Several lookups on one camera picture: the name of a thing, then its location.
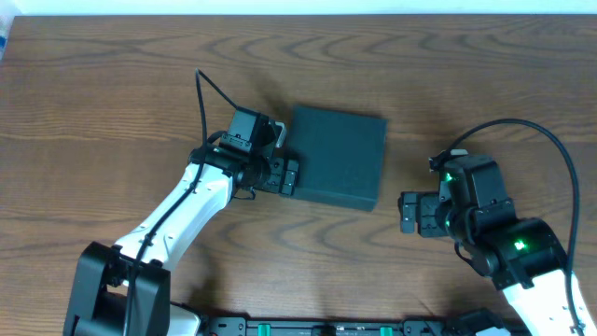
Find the dark green box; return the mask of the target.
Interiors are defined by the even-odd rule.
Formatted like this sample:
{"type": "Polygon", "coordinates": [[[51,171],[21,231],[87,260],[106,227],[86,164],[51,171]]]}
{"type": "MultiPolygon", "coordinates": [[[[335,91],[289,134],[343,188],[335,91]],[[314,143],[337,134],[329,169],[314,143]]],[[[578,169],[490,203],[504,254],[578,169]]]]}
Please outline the dark green box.
{"type": "Polygon", "coordinates": [[[372,211],[379,200],[387,121],[297,105],[286,153],[298,161],[292,197],[372,211]]]}

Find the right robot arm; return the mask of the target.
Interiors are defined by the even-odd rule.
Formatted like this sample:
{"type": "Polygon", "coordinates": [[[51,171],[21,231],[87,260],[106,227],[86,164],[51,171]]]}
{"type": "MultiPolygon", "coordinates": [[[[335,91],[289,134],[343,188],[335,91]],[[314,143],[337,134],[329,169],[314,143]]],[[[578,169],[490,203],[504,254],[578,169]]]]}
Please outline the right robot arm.
{"type": "Polygon", "coordinates": [[[400,194],[401,231],[452,238],[455,251],[467,252],[465,262],[492,280],[531,334],[595,334],[576,277],[565,276],[559,239],[542,219],[517,217],[498,164],[454,150],[437,172],[437,191],[400,194]]]}

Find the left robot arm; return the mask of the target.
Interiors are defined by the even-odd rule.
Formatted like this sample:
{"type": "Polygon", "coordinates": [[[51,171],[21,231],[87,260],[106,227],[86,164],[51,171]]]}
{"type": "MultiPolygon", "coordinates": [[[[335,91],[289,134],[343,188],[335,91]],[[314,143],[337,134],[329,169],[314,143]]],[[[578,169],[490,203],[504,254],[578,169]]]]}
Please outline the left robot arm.
{"type": "Polygon", "coordinates": [[[198,335],[199,314],[171,301],[172,274],[208,221],[239,190],[290,196],[299,165],[278,157],[285,125],[236,109],[225,132],[204,140],[162,203],[112,245],[80,255],[67,308],[66,335],[198,335]]]}

